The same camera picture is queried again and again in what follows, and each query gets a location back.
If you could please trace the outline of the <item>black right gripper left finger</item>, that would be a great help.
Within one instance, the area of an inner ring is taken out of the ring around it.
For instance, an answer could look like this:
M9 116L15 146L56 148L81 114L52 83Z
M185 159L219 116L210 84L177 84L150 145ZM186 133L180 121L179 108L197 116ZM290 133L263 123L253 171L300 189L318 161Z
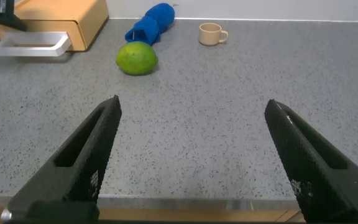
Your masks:
M3 220L96 220L96 205L122 111L100 103L10 199Z

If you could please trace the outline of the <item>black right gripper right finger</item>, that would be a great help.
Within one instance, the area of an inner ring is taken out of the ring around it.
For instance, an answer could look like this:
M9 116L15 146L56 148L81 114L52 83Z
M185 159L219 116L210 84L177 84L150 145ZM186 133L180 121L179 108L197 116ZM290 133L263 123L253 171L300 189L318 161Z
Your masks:
M291 108L269 100L265 120L307 222L358 222L358 166Z

